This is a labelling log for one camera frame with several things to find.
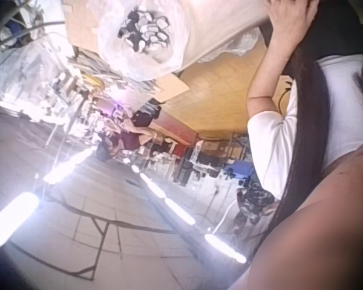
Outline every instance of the clothing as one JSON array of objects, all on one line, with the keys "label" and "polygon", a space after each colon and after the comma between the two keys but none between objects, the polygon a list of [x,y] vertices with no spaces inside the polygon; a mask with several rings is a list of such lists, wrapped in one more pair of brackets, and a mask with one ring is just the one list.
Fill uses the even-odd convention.
[{"label": "clothing", "polygon": [[[330,136],[324,168],[363,144],[363,94],[353,75],[363,67],[363,55],[332,56],[318,61],[330,94]],[[281,199],[289,174],[297,124],[297,88],[293,83],[285,116],[254,115],[247,125],[257,175],[263,188]]]},{"label": "clothing", "polygon": [[142,134],[121,131],[119,134],[123,143],[123,148],[126,150],[136,150],[141,147],[139,136]]},{"label": "clothing", "polygon": [[240,215],[250,218],[252,224],[257,224],[263,215],[263,208],[275,202],[274,196],[264,190],[258,180],[257,174],[253,173],[250,176],[249,184],[246,188],[246,193],[237,192],[237,202],[240,209],[238,218],[235,218],[235,226],[240,227],[240,222],[245,222],[247,219],[242,219]]}]

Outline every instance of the plastic bag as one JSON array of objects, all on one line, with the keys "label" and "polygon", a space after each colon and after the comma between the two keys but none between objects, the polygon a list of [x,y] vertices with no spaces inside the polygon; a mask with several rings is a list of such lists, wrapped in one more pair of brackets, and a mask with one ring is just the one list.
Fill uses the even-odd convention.
[{"label": "plastic bag", "polygon": [[0,96],[11,103],[22,100],[38,105],[62,68],[54,48],[44,38],[7,50],[0,54]]},{"label": "plastic bag", "polygon": [[[146,53],[135,53],[117,37],[130,11],[139,6],[154,11],[155,16],[168,18],[167,48]],[[178,0],[89,0],[88,8],[98,18],[99,54],[112,69],[136,81],[152,80],[182,67],[184,50],[189,37],[190,21]]]},{"label": "plastic bag", "polygon": [[240,37],[232,39],[217,50],[209,53],[198,60],[198,63],[210,62],[216,59],[221,53],[234,53],[239,56],[245,55],[248,51],[252,50],[258,41],[261,32],[258,28],[254,28],[247,33],[242,34]]}]

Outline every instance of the person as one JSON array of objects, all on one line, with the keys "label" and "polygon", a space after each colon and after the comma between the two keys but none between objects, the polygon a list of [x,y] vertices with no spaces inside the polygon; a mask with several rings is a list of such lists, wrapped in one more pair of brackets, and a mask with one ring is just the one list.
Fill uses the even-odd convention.
[{"label": "person", "polygon": [[[273,32],[247,93],[250,116],[247,128],[257,175],[263,188],[280,199],[280,203],[256,247],[251,249],[246,268],[251,266],[269,234],[301,206],[332,196],[331,193],[354,189],[352,185],[342,188],[338,184],[348,182],[342,169],[350,172],[351,178],[357,177],[351,184],[359,185],[358,181],[363,181],[360,175],[353,174],[359,169],[363,174],[362,164],[354,158],[363,146],[363,26],[358,16],[347,1],[271,0],[264,3]],[[281,115],[272,97],[284,70],[293,76],[294,82],[286,115]],[[347,164],[355,167],[348,169]],[[324,213],[324,217],[330,218],[334,210],[330,207],[330,214]],[[291,243],[295,240],[312,237],[300,230],[301,227],[310,233],[318,232],[309,227],[311,221],[309,217],[309,221],[299,222],[293,231],[288,231],[288,245],[294,246]],[[315,224],[327,230],[325,225],[329,221],[325,225],[320,222],[315,219]],[[275,248],[280,256],[281,249]],[[291,250],[288,246],[283,253],[294,260]],[[270,273],[277,278],[280,276],[278,268],[275,271]],[[285,288],[281,284],[274,289],[304,288]]]},{"label": "person", "polygon": [[363,145],[271,232],[229,288],[253,289],[363,289]]},{"label": "person", "polygon": [[157,108],[151,112],[138,110],[133,113],[127,109],[118,120],[107,119],[106,132],[96,151],[98,159],[108,161],[115,158],[121,150],[136,150],[155,138],[157,132],[148,127],[154,118],[159,117],[161,107],[159,103],[155,106]]},{"label": "person", "polygon": [[[303,2],[293,5],[294,17],[300,17],[299,5]],[[291,23],[280,19],[280,8],[286,3],[272,0],[268,4],[275,29],[247,95],[247,129],[254,166],[264,189],[278,199],[283,197],[292,163],[305,159],[299,155],[308,156],[304,162],[310,161],[309,170],[313,166],[326,173],[363,144],[363,92],[354,78],[363,69],[363,26],[357,15],[347,1],[322,1],[305,36],[318,2],[310,1],[307,22],[293,18]],[[311,55],[311,59],[301,65],[302,75],[295,76],[298,44],[301,53]],[[284,69],[295,81],[286,115],[281,115],[272,96]],[[325,153],[311,156],[319,147],[320,153]]]},{"label": "person", "polygon": [[264,190],[257,174],[252,172],[247,184],[237,189],[238,214],[234,219],[234,238],[237,239],[247,220],[256,225],[262,216],[273,213],[278,205],[274,196]]}]

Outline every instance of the fingers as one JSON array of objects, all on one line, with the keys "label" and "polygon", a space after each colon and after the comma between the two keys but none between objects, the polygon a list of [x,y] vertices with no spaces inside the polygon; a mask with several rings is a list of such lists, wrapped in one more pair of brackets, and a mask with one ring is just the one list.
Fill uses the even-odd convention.
[{"label": "fingers", "polygon": [[298,10],[306,11],[309,0],[295,0],[295,7]]},{"label": "fingers", "polygon": [[316,16],[320,0],[310,0],[307,12],[307,21],[310,24]]}]

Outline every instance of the skin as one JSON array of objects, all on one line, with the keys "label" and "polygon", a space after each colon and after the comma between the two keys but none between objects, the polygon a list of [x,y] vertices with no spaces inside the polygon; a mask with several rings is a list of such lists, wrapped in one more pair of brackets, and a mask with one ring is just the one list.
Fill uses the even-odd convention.
[{"label": "skin", "polygon": [[[121,127],[117,124],[115,124],[113,121],[109,121],[106,124],[106,128],[109,131],[121,133],[122,129],[125,129],[132,133],[141,134],[139,136],[139,143],[140,145],[144,145],[147,142],[151,141],[154,137],[157,136],[157,132],[151,128],[148,127],[135,127],[130,119],[126,119],[122,124]],[[108,147],[109,153],[111,156],[116,156],[120,150],[123,150],[123,142],[122,140],[119,140],[117,146],[110,146]]]},{"label": "skin", "polygon": [[356,289],[363,274],[363,146],[264,241],[233,289]]}]

